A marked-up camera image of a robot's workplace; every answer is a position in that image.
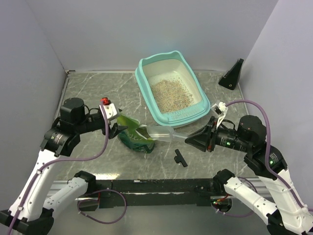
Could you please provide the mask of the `clear plastic scoop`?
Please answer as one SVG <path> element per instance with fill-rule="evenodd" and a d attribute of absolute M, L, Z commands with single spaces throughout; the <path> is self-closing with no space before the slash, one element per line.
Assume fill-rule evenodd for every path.
<path fill-rule="evenodd" d="M 149 137 L 156 141 L 185 141 L 188 138 L 188 135 L 178 133 L 170 126 L 151 126 L 146 130 Z"/>

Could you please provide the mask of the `green cat litter bag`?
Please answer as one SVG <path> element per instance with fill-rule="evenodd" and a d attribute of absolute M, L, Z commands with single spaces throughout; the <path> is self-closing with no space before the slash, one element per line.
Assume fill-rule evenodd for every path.
<path fill-rule="evenodd" d="M 117 124 L 127 126 L 128 128 L 118 134 L 118 139 L 129 149 L 150 154 L 154 147 L 155 142 L 153 140 L 147 140 L 136 132 L 136 129 L 140 127 L 140 122 L 127 115 L 121 114 L 117 118 Z"/>

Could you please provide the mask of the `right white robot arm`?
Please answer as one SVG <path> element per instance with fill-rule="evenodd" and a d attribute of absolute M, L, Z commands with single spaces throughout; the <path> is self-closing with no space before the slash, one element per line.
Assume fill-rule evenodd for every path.
<path fill-rule="evenodd" d="M 203 152 L 213 151 L 216 145 L 244 152 L 244 162 L 264 183 L 273 201 L 267 201 L 227 169 L 214 176 L 214 191 L 244 203 L 264 221 L 272 235 L 306 235 L 313 230 L 313 216 L 307 206 L 296 200 L 298 194 L 281 152 L 270 146 L 266 156 L 269 146 L 266 136 L 266 127 L 257 116 L 243 116 L 237 129 L 218 126 L 217 118 L 211 117 L 202 129 L 189 135 L 185 143 Z"/>

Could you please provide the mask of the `black bag clip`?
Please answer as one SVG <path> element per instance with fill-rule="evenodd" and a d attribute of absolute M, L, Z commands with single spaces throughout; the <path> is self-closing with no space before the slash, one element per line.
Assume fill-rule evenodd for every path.
<path fill-rule="evenodd" d="M 175 150 L 175 154 L 174 161 L 176 164 L 182 165 L 183 167 L 188 167 L 186 160 L 178 149 Z"/>

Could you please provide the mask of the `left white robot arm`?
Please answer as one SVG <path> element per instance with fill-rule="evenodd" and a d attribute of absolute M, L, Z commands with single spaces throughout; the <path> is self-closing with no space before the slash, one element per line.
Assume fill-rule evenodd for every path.
<path fill-rule="evenodd" d="M 100 157 L 108 141 L 127 129 L 117 123 L 110 125 L 110 121 L 117 119 L 121 111 L 107 97 L 100 100 L 94 114 L 81 98 L 64 101 L 59 116 L 44 135 L 36 164 L 24 188 L 10 208 L 0 212 L 1 224 L 8 227 L 7 234 L 15 230 L 23 235 L 46 235 L 57 215 L 74 199 L 96 194 L 96 177 L 79 171 L 68 185 L 48 197 L 61 163 L 73 160 L 70 156 L 80 143 L 82 134 L 101 130 L 105 136 L 104 146 L 98 154 L 79 158 L 80 162 L 86 162 Z"/>

